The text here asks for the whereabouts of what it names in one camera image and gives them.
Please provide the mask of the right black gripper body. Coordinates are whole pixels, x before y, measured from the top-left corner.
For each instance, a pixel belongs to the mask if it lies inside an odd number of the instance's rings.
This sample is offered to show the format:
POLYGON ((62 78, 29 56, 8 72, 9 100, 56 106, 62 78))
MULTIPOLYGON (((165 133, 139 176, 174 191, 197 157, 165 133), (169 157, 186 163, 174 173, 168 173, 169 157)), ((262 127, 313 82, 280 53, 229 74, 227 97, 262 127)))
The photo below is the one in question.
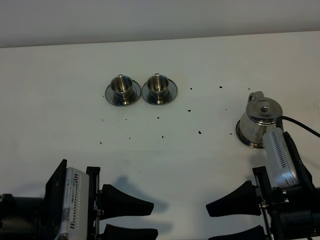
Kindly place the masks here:
POLYGON ((275 240, 309 240, 320 235, 320 190, 313 185, 305 166, 297 169, 300 183, 285 188, 271 187, 264 166, 252 170, 266 203, 275 240))

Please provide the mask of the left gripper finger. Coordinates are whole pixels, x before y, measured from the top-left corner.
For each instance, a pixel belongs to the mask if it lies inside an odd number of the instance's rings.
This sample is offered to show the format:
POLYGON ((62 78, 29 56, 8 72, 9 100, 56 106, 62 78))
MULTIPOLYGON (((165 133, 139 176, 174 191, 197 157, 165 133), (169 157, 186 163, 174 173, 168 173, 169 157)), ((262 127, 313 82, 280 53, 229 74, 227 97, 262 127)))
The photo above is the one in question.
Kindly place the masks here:
POLYGON ((100 219, 110 219, 128 216, 149 216, 154 204, 130 196, 111 184, 104 184, 100 191, 101 215, 100 219))
POLYGON ((101 240, 156 240, 158 230, 154 228, 124 228, 107 224, 101 240))

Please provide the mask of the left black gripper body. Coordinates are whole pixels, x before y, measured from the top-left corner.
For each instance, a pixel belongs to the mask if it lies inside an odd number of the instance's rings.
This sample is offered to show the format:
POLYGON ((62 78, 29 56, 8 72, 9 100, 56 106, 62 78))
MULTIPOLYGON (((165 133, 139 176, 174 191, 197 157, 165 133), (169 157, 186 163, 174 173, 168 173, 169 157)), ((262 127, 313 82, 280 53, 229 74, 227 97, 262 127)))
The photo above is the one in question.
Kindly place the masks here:
POLYGON ((86 174, 89 176, 87 240, 102 240, 100 233, 100 218, 103 210, 100 198, 100 167, 88 166, 86 174))

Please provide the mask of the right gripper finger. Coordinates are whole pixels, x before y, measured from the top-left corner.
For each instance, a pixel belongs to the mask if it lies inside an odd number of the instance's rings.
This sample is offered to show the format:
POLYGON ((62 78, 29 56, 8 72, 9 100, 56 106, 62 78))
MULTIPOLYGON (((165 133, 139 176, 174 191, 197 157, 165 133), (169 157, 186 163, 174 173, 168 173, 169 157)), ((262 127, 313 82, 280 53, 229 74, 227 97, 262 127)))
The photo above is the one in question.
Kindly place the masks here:
POLYGON ((251 229, 228 235, 210 237, 209 240, 265 240, 266 235, 261 225, 251 229))
POLYGON ((260 216, 261 210, 256 187, 251 181, 244 182, 230 194, 206 205, 210 217, 230 215, 260 216))

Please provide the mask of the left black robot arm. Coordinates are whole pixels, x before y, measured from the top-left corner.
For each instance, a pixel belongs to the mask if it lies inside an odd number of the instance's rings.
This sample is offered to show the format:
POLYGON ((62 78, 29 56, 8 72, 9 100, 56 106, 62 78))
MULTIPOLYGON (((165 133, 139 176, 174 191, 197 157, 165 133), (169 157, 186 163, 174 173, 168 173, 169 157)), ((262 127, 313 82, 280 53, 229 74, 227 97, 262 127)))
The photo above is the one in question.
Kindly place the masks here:
POLYGON ((154 204, 100 185, 100 168, 86 171, 62 163, 45 186, 44 197, 0 197, 0 237, 3 240, 155 240, 154 228, 125 228, 105 219, 148 216, 154 204))

